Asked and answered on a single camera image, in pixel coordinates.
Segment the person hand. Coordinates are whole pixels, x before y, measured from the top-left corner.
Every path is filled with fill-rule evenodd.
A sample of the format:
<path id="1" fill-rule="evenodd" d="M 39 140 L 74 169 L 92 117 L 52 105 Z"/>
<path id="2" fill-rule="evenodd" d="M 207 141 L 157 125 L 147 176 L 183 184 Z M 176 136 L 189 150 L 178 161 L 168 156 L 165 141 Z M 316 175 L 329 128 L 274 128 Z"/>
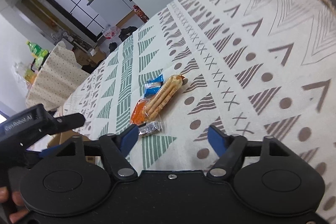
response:
<path id="1" fill-rule="evenodd" d="M 17 223 L 19 220 L 24 218 L 29 213 L 29 210 L 25 207 L 22 196 L 18 191 L 14 191 L 10 194 L 5 186 L 1 187 L 0 198 L 1 203 L 5 203 L 9 200 L 12 200 L 13 203 L 15 203 L 15 206 L 19 209 L 16 212 L 11 213 L 9 215 L 9 221 L 11 223 Z"/>

